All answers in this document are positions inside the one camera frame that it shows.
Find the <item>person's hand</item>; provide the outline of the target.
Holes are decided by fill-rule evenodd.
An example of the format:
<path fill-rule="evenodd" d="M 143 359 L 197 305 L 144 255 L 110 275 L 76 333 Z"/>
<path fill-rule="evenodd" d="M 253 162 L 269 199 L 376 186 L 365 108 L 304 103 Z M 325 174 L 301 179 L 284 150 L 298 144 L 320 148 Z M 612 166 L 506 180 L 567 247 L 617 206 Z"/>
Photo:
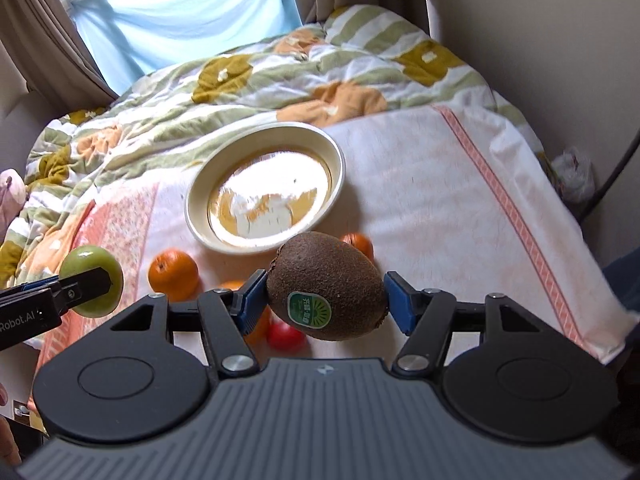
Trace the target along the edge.
<path fill-rule="evenodd" d="M 10 466 L 17 466 L 22 462 L 11 427 L 4 416 L 0 416 L 0 456 Z"/>

